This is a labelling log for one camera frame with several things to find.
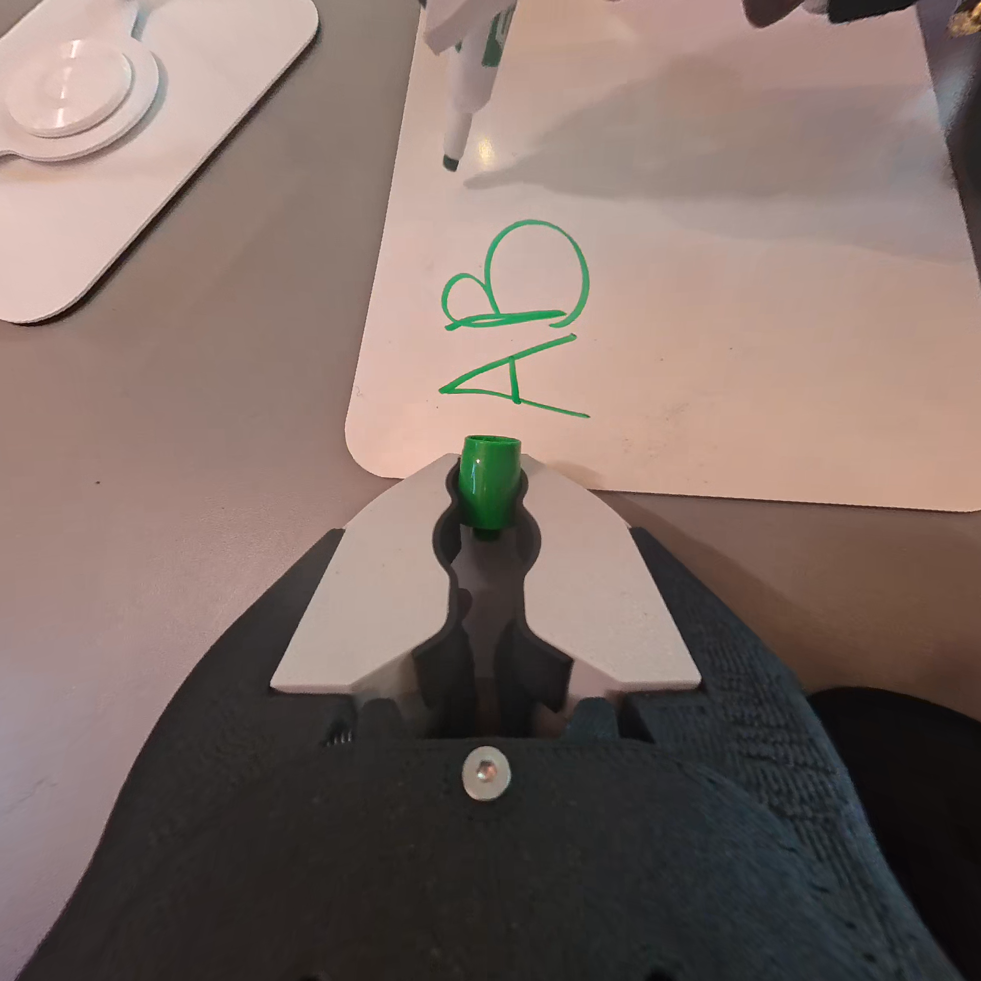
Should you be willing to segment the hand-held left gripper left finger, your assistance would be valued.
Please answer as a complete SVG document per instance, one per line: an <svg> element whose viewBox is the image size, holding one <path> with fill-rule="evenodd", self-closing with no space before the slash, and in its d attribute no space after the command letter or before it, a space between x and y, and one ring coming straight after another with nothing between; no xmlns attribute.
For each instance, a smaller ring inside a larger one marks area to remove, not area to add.
<svg viewBox="0 0 981 981"><path fill-rule="evenodd" d="M457 454L384 492L340 531L272 687L396 703L412 731L473 731L474 656L452 569Z"/></svg>

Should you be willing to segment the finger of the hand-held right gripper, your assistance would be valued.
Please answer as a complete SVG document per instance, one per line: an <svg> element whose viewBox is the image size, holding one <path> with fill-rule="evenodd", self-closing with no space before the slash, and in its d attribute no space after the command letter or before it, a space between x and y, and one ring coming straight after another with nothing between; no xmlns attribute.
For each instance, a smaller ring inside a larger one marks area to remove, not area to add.
<svg viewBox="0 0 981 981"><path fill-rule="evenodd" d="M507 8L506 1L421 1L424 11L423 38L426 46L440 55L485 21Z"/></svg>

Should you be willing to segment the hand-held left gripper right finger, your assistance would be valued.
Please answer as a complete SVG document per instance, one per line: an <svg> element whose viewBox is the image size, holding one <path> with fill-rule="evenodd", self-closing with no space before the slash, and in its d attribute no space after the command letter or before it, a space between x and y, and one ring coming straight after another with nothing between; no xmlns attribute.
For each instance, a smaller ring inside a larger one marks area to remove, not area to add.
<svg viewBox="0 0 981 981"><path fill-rule="evenodd" d="M502 726L584 699L691 692L703 681L630 526L581 484L522 457L521 589L495 650Z"/></svg>

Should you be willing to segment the green whiteboard marker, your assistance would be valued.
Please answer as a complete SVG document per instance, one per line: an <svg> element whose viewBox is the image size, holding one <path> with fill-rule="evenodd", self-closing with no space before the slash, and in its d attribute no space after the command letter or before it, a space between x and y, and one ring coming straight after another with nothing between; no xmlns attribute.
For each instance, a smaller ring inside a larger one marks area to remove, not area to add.
<svg viewBox="0 0 981 981"><path fill-rule="evenodd" d="M516 4L480 19L454 46L448 67L448 116L442 165L455 173L474 116L492 97Z"/></svg>

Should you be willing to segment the green marker cap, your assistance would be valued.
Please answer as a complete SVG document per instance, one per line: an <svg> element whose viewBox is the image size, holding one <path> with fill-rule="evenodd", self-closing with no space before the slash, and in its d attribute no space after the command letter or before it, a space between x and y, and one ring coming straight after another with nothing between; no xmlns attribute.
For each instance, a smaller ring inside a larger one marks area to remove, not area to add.
<svg viewBox="0 0 981 981"><path fill-rule="evenodd" d="M461 523L481 542L496 541L514 524L522 483L521 441L468 435L458 470Z"/></svg>

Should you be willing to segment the white whiteboard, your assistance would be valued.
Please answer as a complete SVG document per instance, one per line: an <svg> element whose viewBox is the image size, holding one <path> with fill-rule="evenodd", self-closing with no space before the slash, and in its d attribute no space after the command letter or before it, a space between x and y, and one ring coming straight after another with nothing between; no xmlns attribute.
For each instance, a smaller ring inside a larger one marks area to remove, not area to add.
<svg viewBox="0 0 981 981"><path fill-rule="evenodd" d="M979 510L979 284L912 9L518 2L457 172L419 27L345 420L595 489Z"/></svg>

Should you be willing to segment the white table sign stand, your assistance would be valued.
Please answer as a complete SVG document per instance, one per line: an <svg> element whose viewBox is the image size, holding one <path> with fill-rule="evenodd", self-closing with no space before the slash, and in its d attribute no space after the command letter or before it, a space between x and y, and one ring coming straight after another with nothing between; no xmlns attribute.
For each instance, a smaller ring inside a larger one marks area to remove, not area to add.
<svg viewBox="0 0 981 981"><path fill-rule="evenodd" d="M2 10L2 321L76 305L312 43L314 2L37 2ZM18 70L98 39L129 62L96 126L36 137L8 108Z"/></svg>

